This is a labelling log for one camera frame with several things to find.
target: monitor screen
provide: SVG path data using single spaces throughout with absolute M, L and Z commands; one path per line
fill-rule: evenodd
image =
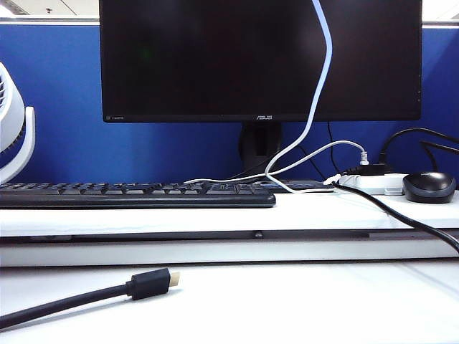
M 317 120 L 420 117 L 421 0 L 321 0 Z M 310 0 L 100 0 L 106 122 L 306 119 L 326 46 Z

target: white fan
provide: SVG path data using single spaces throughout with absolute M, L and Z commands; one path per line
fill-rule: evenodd
M 24 108 L 13 79 L 0 63 L 0 152 L 12 147 L 24 132 L 24 142 L 19 152 L 0 168 L 0 184 L 10 181 L 25 167 L 35 147 L 34 108 Z

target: gold connector tip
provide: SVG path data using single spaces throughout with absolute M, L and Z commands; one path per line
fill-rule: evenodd
M 179 285 L 179 280 L 180 280 L 180 272 L 172 272 L 171 280 L 169 281 L 169 286 L 176 287 L 177 285 Z

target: blue cubicle partition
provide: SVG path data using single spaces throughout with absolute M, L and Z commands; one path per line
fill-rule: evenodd
M 16 181 L 183 181 L 226 178 L 241 170 L 239 123 L 106 124 L 101 115 L 98 26 L 0 25 L 0 61 L 27 105 L 37 112 L 37 146 Z M 412 126 L 459 135 L 459 27 L 423 30 L 422 119 L 332 123 L 335 139 L 361 143 L 375 161 L 385 138 Z M 303 129 L 284 127 L 285 144 Z M 400 171 L 429 170 L 420 134 L 400 138 L 389 162 Z M 326 123 L 315 123 L 303 146 L 328 142 Z M 11 158 L 4 154 L 0 163 Z M 441 170 L 459 177 L 458 157 L 436 151 Z M 284 163 L 301 157 L 294 151 Z M 358 162 L 355 148 L 337 148 L 340 168 Z M 334 174 L 329 154 L 316 163 Z M 285 177 L 320 178 L 306 163 Z

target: black mouse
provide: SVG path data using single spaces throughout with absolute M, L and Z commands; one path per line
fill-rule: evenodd
M 403 191 L 409 201 L 448 203 L 453 199 L 456 180 L 447 173 L 420 172 L 403 178 Z

